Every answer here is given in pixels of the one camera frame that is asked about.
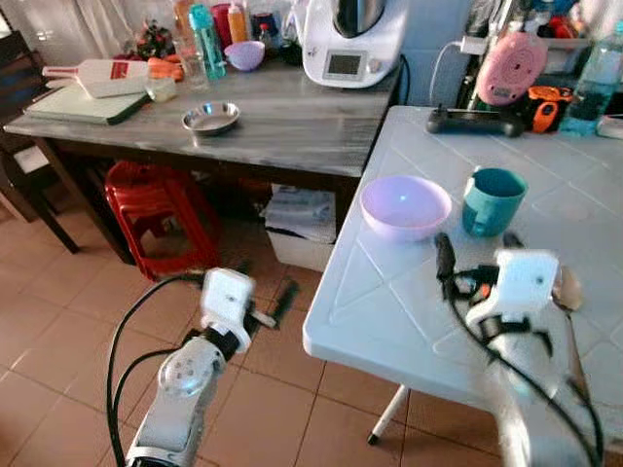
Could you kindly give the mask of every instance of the red plastic stool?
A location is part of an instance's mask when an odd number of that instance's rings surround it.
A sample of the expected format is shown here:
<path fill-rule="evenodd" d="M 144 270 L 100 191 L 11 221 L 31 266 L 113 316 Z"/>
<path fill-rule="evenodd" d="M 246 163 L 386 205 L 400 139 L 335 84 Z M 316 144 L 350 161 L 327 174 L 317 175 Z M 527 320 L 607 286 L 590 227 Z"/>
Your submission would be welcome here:
<path fill-rule="evenodd" d="M 128 240 L 129 249 L 141 272 L 151 280 L 195 268 L 219 264 L 218 242 L 221 225 L 188 172 L 158 165 L 118 162 L 106 176 L 106 198 Z M 200 221 L 203 215 L 211 236 Z M 141 237 L 151 231 L 165 235 L 163 221 L 174 217 L 191 242 L 181 256 L 149 258 Z"/>

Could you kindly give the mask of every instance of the white tiled tabletop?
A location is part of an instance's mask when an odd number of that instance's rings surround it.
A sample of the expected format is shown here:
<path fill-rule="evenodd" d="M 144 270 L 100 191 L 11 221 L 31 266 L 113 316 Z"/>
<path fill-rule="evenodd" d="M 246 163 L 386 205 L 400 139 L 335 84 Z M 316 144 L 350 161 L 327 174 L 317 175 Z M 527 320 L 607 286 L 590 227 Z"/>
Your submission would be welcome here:
<path fill-rule="evenodd" d="M 490 263 L 500 239 L 466 235 L 459 224 L 463 186 L 477 165 L 520 173 L 529 191 L 510 229 L 529 247 L 554 251 L 583 284 L 572 315 L 593 402 L 610 439 L 623 439 L 623 141 L 525 133 L 426 133 L 430 109 L 397 106 L 359 191 L 375 178 L 412 174 L 453 197 L 442 227 L 457 268 Z M 485 361 L 453 321 L 435 279 L 432 240 L 394 244 L 363 222 L 359 191 L 304 325 L 313 356 L 413 389 L 485 409 Z"/>

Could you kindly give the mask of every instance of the appliance display screen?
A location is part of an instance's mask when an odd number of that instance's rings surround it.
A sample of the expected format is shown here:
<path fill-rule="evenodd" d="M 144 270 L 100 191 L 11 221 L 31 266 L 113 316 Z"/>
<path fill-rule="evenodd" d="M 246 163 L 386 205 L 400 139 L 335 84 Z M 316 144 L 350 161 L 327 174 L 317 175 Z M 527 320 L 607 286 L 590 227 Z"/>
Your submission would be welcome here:
<path fill-rule="evenodd" d="M 361 55 L 331 55 L 328 72 L 336 75 L 356 75 Z"/>

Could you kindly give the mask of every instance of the small purple bowl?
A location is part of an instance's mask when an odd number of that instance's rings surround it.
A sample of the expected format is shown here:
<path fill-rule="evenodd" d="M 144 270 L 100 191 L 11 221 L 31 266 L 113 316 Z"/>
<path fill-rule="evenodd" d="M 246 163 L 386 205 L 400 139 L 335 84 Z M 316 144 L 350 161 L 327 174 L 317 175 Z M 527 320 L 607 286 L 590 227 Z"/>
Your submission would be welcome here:
<path fill-rule="evenodd" d="M 253 71 L 264 59 L 264 46 L 260 41 L 236 42 L 225 48 L 225 55 L 234 68 L 240 71 Z"/>
<path fill-rule="evenodd" d="M 443 188 L 410 175 L 370 182 L 359 201 L 368 225 L 391 241 L 423 240 L 434 234 L 452 211 L 452 200 Z"/>

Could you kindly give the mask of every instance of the teal mug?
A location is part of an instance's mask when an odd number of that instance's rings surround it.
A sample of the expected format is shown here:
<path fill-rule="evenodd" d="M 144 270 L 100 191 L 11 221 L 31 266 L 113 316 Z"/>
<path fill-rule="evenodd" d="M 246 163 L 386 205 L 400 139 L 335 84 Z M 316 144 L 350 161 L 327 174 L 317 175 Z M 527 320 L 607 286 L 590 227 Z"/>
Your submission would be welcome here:
<path fill-rule="evenodd" d="M 463 228 L 474 236 L 501 234 L 513 219 L 527 190 L 526 180 L 510 170 L 477 169 L 465 188 Z"/>

